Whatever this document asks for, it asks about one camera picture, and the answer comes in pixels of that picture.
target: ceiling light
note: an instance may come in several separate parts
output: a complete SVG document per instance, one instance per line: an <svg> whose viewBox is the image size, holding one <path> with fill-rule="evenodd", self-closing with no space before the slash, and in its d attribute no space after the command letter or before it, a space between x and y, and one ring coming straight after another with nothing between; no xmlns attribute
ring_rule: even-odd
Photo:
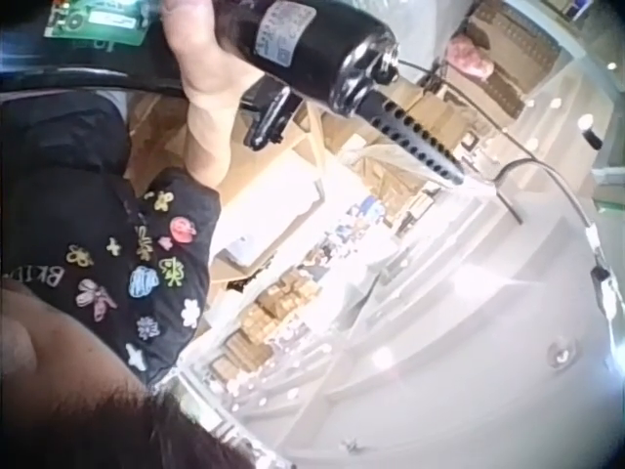
<svg viewBox="0 0 625 469"><path fill-rule="evenodd" d="M299 389L299 388L293 388L292 390L290 390L290 391L286 394L286 399L288 399L289 401L293 401L293 400L294 400L294 399L296 399L299 395L300 395L300 389Z"/></svg>
<svg viewBox="0 0 625 469"><path fill-rule="evenodd" d="M373 354L371 360L378 369L389 369L393 367L393 364L395 363L393 352L391 352L391 349L388 347L379 349L375 354Z"/></svg>
<svg viewBox="0 0 625 469"><path fill-rule="evenodd" d="M577 127L579 127L581 131L586 131L592 129L594 123L595 117L593 114L584 114L577 121Z"/></svg>
<svg viewBox="0 0 625 469"><path fill-rule="evenodd" d="M538 139L536 138L531 138L527 141L527 145L526 148L529 151L537 151L538 150Z"/></svg>

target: motor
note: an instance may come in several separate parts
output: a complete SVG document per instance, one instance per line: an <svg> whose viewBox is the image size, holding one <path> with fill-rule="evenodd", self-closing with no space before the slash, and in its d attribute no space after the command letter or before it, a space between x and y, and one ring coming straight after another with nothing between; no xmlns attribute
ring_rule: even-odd
<svg viewBox="0 0 625 469"><path fill-rule="evenodd" d="M94 0L55 0L32 21L3 27L0 93L92 87L181 96L158 1L127 3L114 12L126 19L124 31L89 27L94 12L111 15ZM267 74L242 103L255 114L248 147L279 143L302 100L311 100L359 116L443 179L463 183L449 149L378 91L398 78L398 45L386 24L335 0L215 0L215 13L222 47Z"/></svg>

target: hair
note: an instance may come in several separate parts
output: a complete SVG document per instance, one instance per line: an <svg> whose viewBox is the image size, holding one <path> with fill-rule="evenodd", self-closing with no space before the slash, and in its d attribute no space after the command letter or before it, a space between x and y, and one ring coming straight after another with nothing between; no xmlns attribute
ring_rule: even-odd
<svg viewBox="0 0 625 469"><path fill-rule="evenodd" d="M65 405L25 430L2 429L1 467L253 469L248 457L186 416L169 395Z"/></svg>

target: wire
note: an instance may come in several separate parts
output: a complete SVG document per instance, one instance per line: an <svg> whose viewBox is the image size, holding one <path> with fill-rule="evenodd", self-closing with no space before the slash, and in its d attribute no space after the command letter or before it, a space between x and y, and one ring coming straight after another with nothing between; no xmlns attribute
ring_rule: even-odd
<svg viewBox="0 0 625 469"><path fill-rule="evenodd" d="M409 66L411 68L414 68L424 73L432 73L431 70L428 70L417 64L412 64L410 62L403 61L403 60L399 60L399 63L405 66ZM609 272L609 275L611 277L611 280L607 284L607 287L610 290L612 290L614 294L614 300L617 302L617 304L620 304L621 309L625 312L625 302L623 301L623 297L619 291L616 276L614 275L613 270L609 267L609 263L607 262L604 256L604 253L601 247L601 240L599 239L599 234L597 233L597 225L588 216L581 202L575 195L575 192L573 192L573 190L570 188L570 186L568 185L566 180L563 178L563 176L555 168L545 163L544 161L541 161L538 158L536 158L536 156L531 151L526 149L525 146L523 146L517 139L512 137L499 124L497 124L497 122L495 122L494 119L490 117L490 115L488 115L481 107L479 107L464 92L458 89L458 87L452 85L451 83L449 83L449 81L447 81L443 77L441 77L440 80L443 83L445 83L447 87L451 89L454 93L456 93L461 98L463 98L477 112L479 112L479 114L482 117L484 117L501 135L504 135L508 139L508 141L510 141L513 145L515 145L518 149L520 149L524 154L528 156L528 158L517 159L503 166L503 168L499 171L499 174L497 174L497 176L495 176L495 178L492 181L490 181L497 190L501 188L502 184L504 183L506 178L510 175L510 173L512 173L515 169L520 168L521 166L524 166L527 164L532 164L534 166L538 166L542 168L549 175L549 177L556 183L556 185L560 188L560 190L566 196L571 206L573 207L573 209L579 216L580 220L584 224L584 227L586 228L586 237L588 238L591 244L591 247L593 249L593 254L595 255L595 260L598 266L605 268ZM600 298L602 302L605 301L603 294L601 294L600 292L597 292L597 295L598 295L598 298ZM613 343L614 331L613 331L611 321L609 321L609 327L610 327L610 340Z"/></svg>
<svg viewBox="0 0 625 469"><path fill-rule="evenodd" d="M556 171L556 169L554 169L549 164L543 161L539 161L537 159L531 159L531 158L523 158L523 159L517 159L515 161L511 161L510 163L506 164L503 168L501 168L501 170L499 171L499 174L497 174L497 176L495 176L495 178L492 180L492 183L494 183L494 185L497 188L501 187L501 185L506 180L506 177L508 177L510 173L512 173L515 169L520 168L521 166L525 166L527 164L539 166L543 170L547 171L553 177L554 181L556 182L558 187L561 189L562 193L566 196L570 204L573 206L573 208L575 209L575 212L579 216L584 226L586 228L593 228L595 226L595 222L593 222L591 218L588 216L581 202L575 196L575 192L573 192L573 190L570 188L570 186L568 185L566 180L563 178L563 176L558 171Z"/></svg>

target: white wall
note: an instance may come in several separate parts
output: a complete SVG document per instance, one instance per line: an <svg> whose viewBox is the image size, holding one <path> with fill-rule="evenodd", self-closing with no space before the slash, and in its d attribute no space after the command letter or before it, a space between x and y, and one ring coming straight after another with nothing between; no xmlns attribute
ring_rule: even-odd
<svg viewBox="0 0 625 469"><path fill-rule="evenodd" d="M419 318L414 330L387 344L410 366L383 374L382 385L333 401L317 422L297 422L299 443L287 441L284 451L298 467L587 468L614 443L623 418L622 377L605 365L605 323L583 232L558 196L520 194L516 203L526 225L501 231L498 243L475 255L522 282L486 295L481 307L445 283L432 309L420 311L417 302L408 312ZM618 250L612 234L606 248ZM457 320L463 308L476 310L415 354L429 331L441 331L441 321ZM572 367L556 372L546 357L560 337L576 340L581 353ZM354 359L343 386L375 374L369 355ZM255 429L264 432L261 422ZM350 438L369 450L345 456L339 443Z"/></svg>

